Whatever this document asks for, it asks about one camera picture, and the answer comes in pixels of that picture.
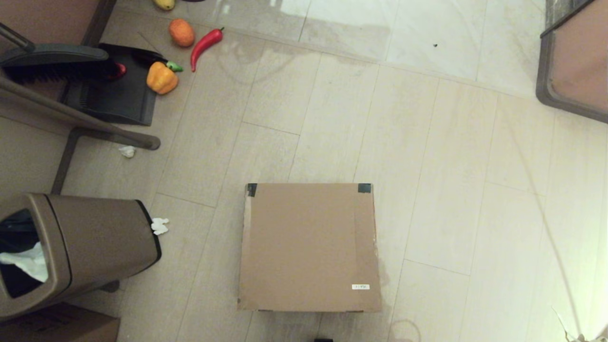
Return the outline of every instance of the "trash can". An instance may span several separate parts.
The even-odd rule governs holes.
[[[40,242],[48,272],[40,282],[0,264],[0,321],[152,266],[161,247],[151,223],[137,200],[22,194],[0,204],[0,253],[21,253]]]

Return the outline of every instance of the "black tape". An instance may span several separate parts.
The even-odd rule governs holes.
[[[247,195],[249,197],[255,197],[255,190],[258,188],[258,184],[257,183],[249,183],[247,184]]]
[[[371,193],[371,184],[370,183],[359,183],[359,192],[363,194]]]

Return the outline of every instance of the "white tissue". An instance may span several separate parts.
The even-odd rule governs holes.
[[[169,231],[169,228],[165,227],[165,223],[169,223],[168,218],[153,218],[152,219],[152,230],[156,235],[161,235]]]
[[[120,151],[121,155],[127,158],[133,158],[133,156],[135,155],[135,147],[133,146],[123,146],[120,147],[118,151]]]
[[[49,278],[40,242],[36,243],[31,250],[25,252],[0,253],[0,263],[15,265],[39,282],[45,282]]]

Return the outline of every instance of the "black broom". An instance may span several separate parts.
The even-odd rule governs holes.
[[[0,35],[19,48],[0,55],[0,66],[17,83],[39,81],[117,79],[126,73],[107,52],[89,46],[33,44],[0,23]]]

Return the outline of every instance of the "broom handle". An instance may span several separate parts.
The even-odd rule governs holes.
[[[0,23],[0,35],[6,39],[12,41],[17,46],[19,46],[21,49],[24,49],[26,52],[34,51],[34,48],[35,48],[34,43],[27,40],[26,37],[11,30],[8,26],[6,26],[3,23]]]

